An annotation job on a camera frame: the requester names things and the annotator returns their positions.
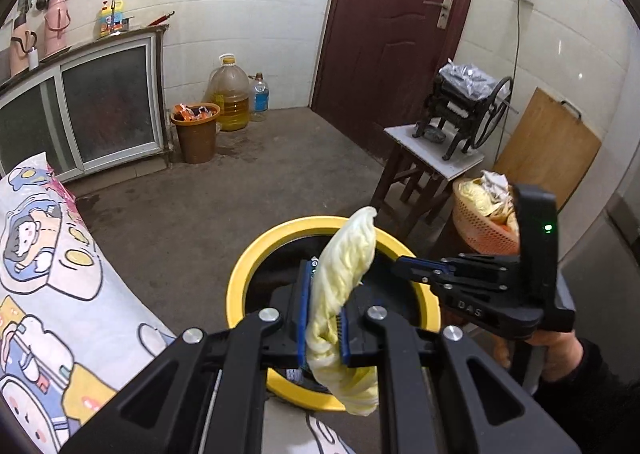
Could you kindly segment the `black sleeve right forearm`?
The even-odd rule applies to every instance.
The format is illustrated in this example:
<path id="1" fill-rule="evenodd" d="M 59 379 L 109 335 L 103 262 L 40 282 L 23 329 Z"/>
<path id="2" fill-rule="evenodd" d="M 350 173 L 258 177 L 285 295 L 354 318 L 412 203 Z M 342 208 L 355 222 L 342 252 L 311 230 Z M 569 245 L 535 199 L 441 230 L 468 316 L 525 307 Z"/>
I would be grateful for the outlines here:
<path id="1" fill-rule="evenodd" d="M 542 378 L 534 399 L 584 453 L 639 451 L 639 383 L 622 382 L 600 348 L 579 339 L 582 362 L 557 382 Z"/>

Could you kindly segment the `person right hand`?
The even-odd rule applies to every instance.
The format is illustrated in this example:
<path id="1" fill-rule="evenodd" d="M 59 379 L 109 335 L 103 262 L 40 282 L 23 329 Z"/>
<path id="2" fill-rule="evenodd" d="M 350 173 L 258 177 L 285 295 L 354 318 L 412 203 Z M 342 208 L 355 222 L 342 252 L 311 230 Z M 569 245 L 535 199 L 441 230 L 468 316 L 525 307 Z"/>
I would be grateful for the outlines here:
<path id="1" fill-rule="evenodd" d="M 533 347 L 546 349 L 542 378 L 547 382 L 557 382 L 570 375 L 582 362 L 584 347 L 574 331 L 570 333 L 537 331 L 526 342 Z"/>

